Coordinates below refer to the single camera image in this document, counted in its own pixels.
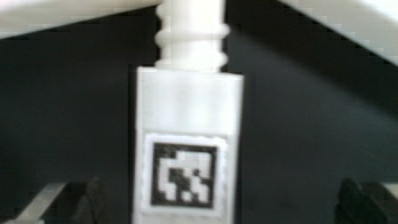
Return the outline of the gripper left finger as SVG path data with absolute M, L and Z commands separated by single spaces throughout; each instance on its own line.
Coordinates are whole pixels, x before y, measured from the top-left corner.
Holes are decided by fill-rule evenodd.
M 101 180 L 50 183 L 11 224 L 110 224 Z

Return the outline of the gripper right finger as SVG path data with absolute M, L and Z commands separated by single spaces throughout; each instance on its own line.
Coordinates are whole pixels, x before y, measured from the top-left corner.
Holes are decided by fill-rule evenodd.
M 334 224 L 398 224 L 398 183 L 341 181 Z

